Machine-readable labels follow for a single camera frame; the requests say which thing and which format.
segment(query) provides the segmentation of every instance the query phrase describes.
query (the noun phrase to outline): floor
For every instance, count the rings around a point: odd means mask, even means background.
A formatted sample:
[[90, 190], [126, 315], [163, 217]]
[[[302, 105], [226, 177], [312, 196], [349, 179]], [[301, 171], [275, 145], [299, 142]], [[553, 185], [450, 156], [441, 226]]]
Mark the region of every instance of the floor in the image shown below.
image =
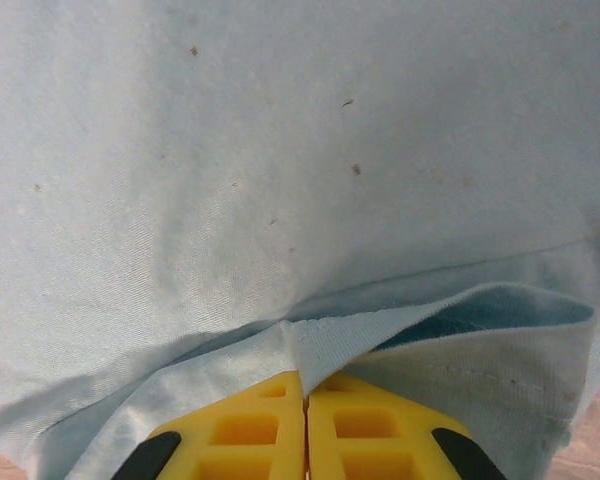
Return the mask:
[[[0, 457], [0, 480], [26, 480], [26, 475]], [[569, 448], [556, 457], [548, 480], [600, 480], [600, 392]]]

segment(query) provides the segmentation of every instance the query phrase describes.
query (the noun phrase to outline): stitching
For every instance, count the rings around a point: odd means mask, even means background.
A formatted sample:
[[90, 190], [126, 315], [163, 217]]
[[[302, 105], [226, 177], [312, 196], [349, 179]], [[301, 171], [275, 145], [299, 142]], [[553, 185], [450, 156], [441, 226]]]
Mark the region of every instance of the stitching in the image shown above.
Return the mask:
[[[431, 366], [432, 367], [445, 368], [445, 367], [442, 367], [441, 365], [431, 365]], [[414, 377], [413, 375], [405, 375], [405, 378], [409, 378], [409, 377], [415, 378], [418, 381], [422, 381], [423, 380], [422, 378]], [[446, 385], [444, 382], [437, 381], [437, 380], [426, 379], [424, 381], [427, 382], [427, 383], [434, 383], [436, 385]], [[568, 426], [571, 423], [572, 419], [573, 419], [573, 417], [556, 417], [555, 415], [549, 415], [548, 413], [544, 413], [542, 411], [538, 411], [538, 410], [536, 410], [534, 408], [531, 408], [530, 406], [520, 405], [520, 404], [514, 403], [514, 402], [512, 402], [510, 400], [505, 400], [505, 399], [502, 399], [502, 398], [497, 398], [497, 397], [493, 397], [493, 396], [489, 396], [488, 398], [491, 398], [492, 400], [495, 400], [495, 401], [497, 401], [499, 403], [502, 403], [504, 405], [509, 405], [511, 407], [520, 409], [522, 411], [529, 412], [529, 413], [532, 413], [532, 414], [535, 414], [535, 415], [539, 415], [542, 418], [546, 418], [548, 420], [553, 420], [553, 421], [556, 421], [556, 422], [560, 422], [561, 424], [565, 424], [565, 426]]]
[[318, 324], [315, 327], [313, 327], [311, 330], [307, 330], [305, 333], [303, 333], [302, 335], [300, 335], [298, 337], [298, 342], [301, 342], [302, 340], [304, 340], [308, 336], [313, 335], [314, 333], [322, 330], [327, 325], [326, 322], [321, 322], [320, 320], [318, 320], [317, 323]]
[[521, 387], [530, 388], [530, 389], [537, 390], [540, 392], [547, 391], [547, 389], [545, 387], [540, 387], [538, 385], [533, 385], [530, 383], [523, 383], [520, 380], [515, 380], [513, 378], [506, 379], [506, 378], [498, 377], [496, 375], [493, 375], [493, 374], [490, 374], [487, 372], [480, 372], [480, 371], [472, 370], [472, 369], [471, 370], [462, 370], [460, 368], [453, 368], [453, 367], [449, 367], [449, 366], [445, 366], [445, 365], [435, 365], [435, 364], [427, 364], [426, 366], [431, 367], [431, 368], [437, 368], [439, 370], [446, 370], [447, 372], [452, 372], [452, 373], [464, 373], [464, 374], [468, 374], [468, 375], [476, 375], [476, 376], [487, 378], [487, 379], [495, 381], [495, 382], [504, 383], [506, 385], [520, 385]]

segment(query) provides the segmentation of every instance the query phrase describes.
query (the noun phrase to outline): light blue fabric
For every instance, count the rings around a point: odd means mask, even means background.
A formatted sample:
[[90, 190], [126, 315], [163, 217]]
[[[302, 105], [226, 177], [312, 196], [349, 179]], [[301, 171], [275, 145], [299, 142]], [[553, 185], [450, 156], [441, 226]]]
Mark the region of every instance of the light blue fabric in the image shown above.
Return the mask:
[[[445, 334], [435, 327], [441, 320], [462, 327]], [[308, 394], [349, 364], [350, 373], [465, 423], [508, 478], [541, 478], [576, 412], [594, 325], [591, 308], [515, 285], [485, 285], [420, 306], [283, 321], [153, 374], [115, 410], [69, 477], [110, 477], [161, 423], [276, 373], [297, 369]], [[466, 326], [473, 333], [463, 332]], [[438, 331], [420, 336], [422, 329]], [[398, 332], [402, 340], [411, 332], [410, 343], [383, 344]], [[43, 434], [31, 471], [43, 478], [66, 472], [71, 461], [48, 459], [95, 416], [93, 408]]]
[[[520, 286], [493, 311], [435, 312], [496, 282]], [[595, 328], [562, 318], [590, 308]], [[564, 345], [588, 352], [579, 401], [559, 401]], [[257, 357], [251, 382], [291, 355], [310, 389], [378, 348], [351, 368], [395, 391], [472, 385], [470, 411], [441, 407], [514, 475], [522, 434], [559, 420], [540, 474], [595, 394], [600, 1], [0, 2], [0, 453], [32, 478], [105, 471], [107, 425], [121, 455], [168, 415], [145, 408], [168, 365], [222, 388], [160, 394], [184, 408], [243, 386], [212, 359]], [[446, 373], [392, 370], [447, 348]], [[525, 416], [490, 375], [546, 402]]]

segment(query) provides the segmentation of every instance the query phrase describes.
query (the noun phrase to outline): yellow plastic object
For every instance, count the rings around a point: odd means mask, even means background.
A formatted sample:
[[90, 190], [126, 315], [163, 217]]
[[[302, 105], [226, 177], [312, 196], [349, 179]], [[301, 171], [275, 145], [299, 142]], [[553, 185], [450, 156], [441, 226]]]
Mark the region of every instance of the yellow plastic object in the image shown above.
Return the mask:
[[309, 397], [311, 480], [458, 479], [431, 431], [458, 422], [338, 373]]
[[304, 409], [297, 372], [284, 372], [161, 425], [181, 443], [158, 480], [301, 480]]
[[297, 372], [276, 375], [162, 425], [113, 479], [506, 480], [460, 423], [353, 377], [304, 406]]

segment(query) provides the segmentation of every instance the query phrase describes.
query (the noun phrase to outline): stain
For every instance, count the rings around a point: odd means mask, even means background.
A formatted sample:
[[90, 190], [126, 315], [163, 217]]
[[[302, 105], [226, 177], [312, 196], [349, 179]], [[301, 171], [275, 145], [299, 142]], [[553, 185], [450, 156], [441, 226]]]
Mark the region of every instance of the stain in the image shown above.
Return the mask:
[[551, 25], [551, 31], [556, 32], [558, 30], [567, 30], [569, 28], [569, 22], [566, 20], [558, 20], [553, 25]]
[[564, 398], [567, 402], [573, 402], [578, 399], [578, 392], [562, 392], [562, 398]]
[[473, 187], [475, 183], [475, 179], [473, 177], [462, 177], [462, 187], [467, 190]]
[[78, 117], [76, 117], [76, 115], [74, 113], [71, 114], [73, 116], [73, 119], [76, 121], [76, 123], [78, 124], [78, 126], [80, 127], [80, 129], [86, 133], [89, 134], [89, 130], [87, 129], [87, 127], [84, 126], [84, 124], [78, 120]]
[[441, 168], [430, 168], [428, 173], [431, 176], [431, 179], [438, 185], [442, 185], [447, 181], [447, 176], [445, 175], [444, 170]]

